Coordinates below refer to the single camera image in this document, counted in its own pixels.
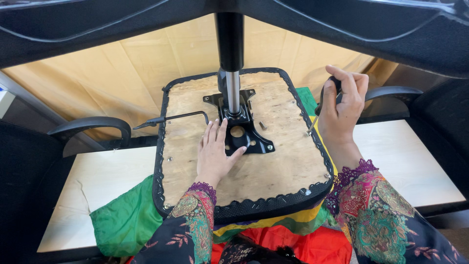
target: red cloth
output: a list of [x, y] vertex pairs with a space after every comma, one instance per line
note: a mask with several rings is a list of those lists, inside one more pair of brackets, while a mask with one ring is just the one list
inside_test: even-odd
[[[352, 256], [352, 246], [344, 233], [322, 226], [305, 236], [293, 234], [282, 225], [251, 228], [241, 234], [272, 250], [276, 250], [277, 246], [289, 246], [298, 259], [309, 264], [349, 264]], [[212, 264], [220, 260], [225, 244], [213, 245]]]

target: hand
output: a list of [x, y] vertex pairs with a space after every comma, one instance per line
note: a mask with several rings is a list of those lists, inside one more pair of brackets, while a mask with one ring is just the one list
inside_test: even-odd
[[324, 84], [324, 97], [318, 129], [336, 167], [354, 169], [362, 155], [353, 141], [353, 129], [362, 113], [368, 90], [368, 75], [343, 71], [327, 65], [326, 71], [342, 81], [342, 101], [335, 104], [337, 92], [333, 81]]
[[221, 122], [218, 129], [218, 119], [215, 123], [208, 123], [205, 134], [198, 147], [197, 178], [195, 182], [205, 182], [215, 189], [218, 182], [228, 174], [234, 164], [246, 151], [246, 147], [237, 149], [230, 157], [225, 154], [225, 136], [227, 133], [227, 119]]

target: embroidered sleeve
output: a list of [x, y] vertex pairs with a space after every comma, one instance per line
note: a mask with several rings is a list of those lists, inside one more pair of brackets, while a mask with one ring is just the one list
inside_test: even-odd
[[379, 173], [343, 168], [327, 206], [363, 263], [468, 263]]
[[215, 195], [208, 184], [194, 183], [132, 262], [210, 263]]

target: right hand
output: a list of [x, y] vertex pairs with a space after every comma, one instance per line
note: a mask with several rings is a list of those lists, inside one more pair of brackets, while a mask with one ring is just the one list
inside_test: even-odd
[[319, 134], [337, 169], [354, 169], [359, 165], [362, 154], [353, 141], [353, 129], [365, 104], [368, 75], [346, 72], [331, 65], [325, 69], [342, 81], [342, 101], [335, 104], [335, 84], [331, 80], [326, 81], [318, 120]]
[[368, 90], [368, 75], [346, 72], [332, 65], [326, 71], [342, 81], [342, 101], [335, 104], [337, 92], [333, 81], [324, 84], [324, 97], [318, 129], [329, 144], [353, 142], [353, 128], [363, 111]]

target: left hand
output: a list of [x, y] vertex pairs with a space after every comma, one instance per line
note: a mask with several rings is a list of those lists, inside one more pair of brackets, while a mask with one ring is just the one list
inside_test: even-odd
[[218, 182], [228, 174], [234, 164], [246, 151], [246, 147], [237, 149], [230, 157], [225, 154], [225, 137], [227, 133], [227, 119], [221, 122], [209, 122], [205, 134], [199, 142], [197, 160], [197, 178], [195, 182], [205, 182], [215, 189]]

